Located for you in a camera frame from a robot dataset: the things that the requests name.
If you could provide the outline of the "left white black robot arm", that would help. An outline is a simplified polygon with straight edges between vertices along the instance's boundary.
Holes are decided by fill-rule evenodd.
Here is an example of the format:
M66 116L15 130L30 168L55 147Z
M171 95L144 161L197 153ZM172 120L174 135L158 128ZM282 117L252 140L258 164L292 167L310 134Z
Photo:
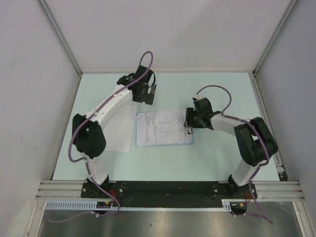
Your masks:
M76 114L72 120L72 138L68 148L70 161L84 160L92 192L102 198L110 189L109 176L99 156L107 142L105 126L128 102L152 105L156 90L156 75L145 66L122 76L113 91L97 107L85 115Z

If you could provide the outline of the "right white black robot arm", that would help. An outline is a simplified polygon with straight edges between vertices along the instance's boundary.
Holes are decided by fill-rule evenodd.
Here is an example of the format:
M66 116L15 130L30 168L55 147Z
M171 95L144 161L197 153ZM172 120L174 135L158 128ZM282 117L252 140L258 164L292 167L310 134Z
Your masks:
M222 131L237 140L241 161L228 178L228 193L239 198L259 169L277 153L277 143L261 117L245 120L213 111L205 97L193 98L193 102L194 107L186 108L185 127Z

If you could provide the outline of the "metal clipboard clip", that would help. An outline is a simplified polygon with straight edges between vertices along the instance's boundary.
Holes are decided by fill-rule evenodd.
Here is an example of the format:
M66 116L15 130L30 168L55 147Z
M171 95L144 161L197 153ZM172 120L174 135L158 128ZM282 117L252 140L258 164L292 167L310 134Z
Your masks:
M187 129L187 133L188 134L192 134L193 133L192 127L190 126L190 124L187 121L184 122L184 127Z

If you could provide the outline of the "white paper sheet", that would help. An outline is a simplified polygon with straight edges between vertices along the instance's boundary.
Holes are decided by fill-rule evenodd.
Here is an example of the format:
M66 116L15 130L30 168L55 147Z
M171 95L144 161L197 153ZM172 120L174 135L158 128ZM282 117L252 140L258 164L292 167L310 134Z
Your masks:
M128 153L136 120L137 107L124 105L102 120L101 126L106 140L105 151Z

